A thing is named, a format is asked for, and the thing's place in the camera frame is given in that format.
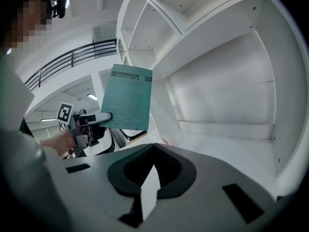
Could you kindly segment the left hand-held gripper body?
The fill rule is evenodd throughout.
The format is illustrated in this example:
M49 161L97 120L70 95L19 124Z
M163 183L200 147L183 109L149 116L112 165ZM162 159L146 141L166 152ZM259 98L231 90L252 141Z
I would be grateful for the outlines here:
M59 122L61 128L67 127L74 138L76 147L88 147L95 145L98 142L99 136L104 135L105 130L100 129L100 124L88 125L88 114L85 109L77 112L73 110L74 105L61 102L56 120Z

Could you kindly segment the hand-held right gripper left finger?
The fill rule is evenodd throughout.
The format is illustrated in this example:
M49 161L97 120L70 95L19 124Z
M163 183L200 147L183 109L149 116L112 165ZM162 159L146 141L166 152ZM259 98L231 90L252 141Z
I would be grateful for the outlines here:
M149 208L152 194L142 190L128 196L114 185L125 185L124 167L131 160L151 150L143 144L94 157L60 160L55 156L55 187L64 205L59 231L65 232L153 232L155 216L142 219L144 204Z

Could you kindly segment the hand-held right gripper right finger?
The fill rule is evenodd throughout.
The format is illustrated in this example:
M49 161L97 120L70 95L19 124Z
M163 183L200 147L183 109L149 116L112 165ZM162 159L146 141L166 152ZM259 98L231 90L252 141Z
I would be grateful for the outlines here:
M158 200L145 232L258 232L275 199L229 163L182 148L162 146L196 167L192 186L180 197Z

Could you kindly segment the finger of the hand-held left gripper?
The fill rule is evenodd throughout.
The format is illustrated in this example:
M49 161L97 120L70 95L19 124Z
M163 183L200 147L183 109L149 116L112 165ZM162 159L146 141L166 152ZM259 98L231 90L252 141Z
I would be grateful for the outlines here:
M92 114L87 116L87 124L88 125L100 124L102 122L110 121L111 119L112 119L112 113L110 112Z

